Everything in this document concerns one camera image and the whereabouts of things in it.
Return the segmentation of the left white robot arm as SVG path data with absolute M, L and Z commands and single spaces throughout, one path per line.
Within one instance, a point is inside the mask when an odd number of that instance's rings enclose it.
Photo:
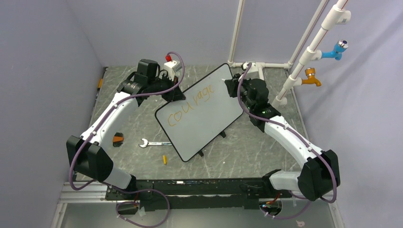
M 141 59 L 137 70 L 119 84 L 111 103 L 99 118 L 79 137 L 69 137 L 66 146 L 72 189 L 81 190 L 73 181 L 73 174 L 77 172 L 92 181 L 117 188 L 118 194 L 126 200 L 136 195 L 136 177 L 118 168 L 106 149 L 112 145 L 113 137 L 128 116 L 148 97 L 160 95 L 167 102 L 185 100 L 179 88 L 184 75 L 177 76 L 177 72 L 185 72 L 183 60 L 172 60 L 170 55 L 166 60 L 160 66 L 156 61 Z

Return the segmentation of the black-framed whiteboard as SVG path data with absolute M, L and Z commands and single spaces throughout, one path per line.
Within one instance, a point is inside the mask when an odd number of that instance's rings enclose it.
M 185 100 L 169 102 L 155 118 L 183 162 L 188 162 L 242 114 L 237 98 L 229 96 L 225 80 L 231 79 L 222 64 L 184 91 Z

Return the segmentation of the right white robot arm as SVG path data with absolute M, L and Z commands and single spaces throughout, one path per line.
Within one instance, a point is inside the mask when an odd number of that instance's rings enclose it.
M 274 197 L 280 190 L 299 192 L 309 201 L 323 199 L 332 192 L 334 202 L 340 185 L 338 156 L 324 151 L 297 132 L 268 101 L 265 81 L 241 80 L 240 74 L 224 81 L 230 97 L 236 97 L 252 124 L 275 139 L 301 167 L 300 171 L 273 170 L 263 176 L 262 192 Z

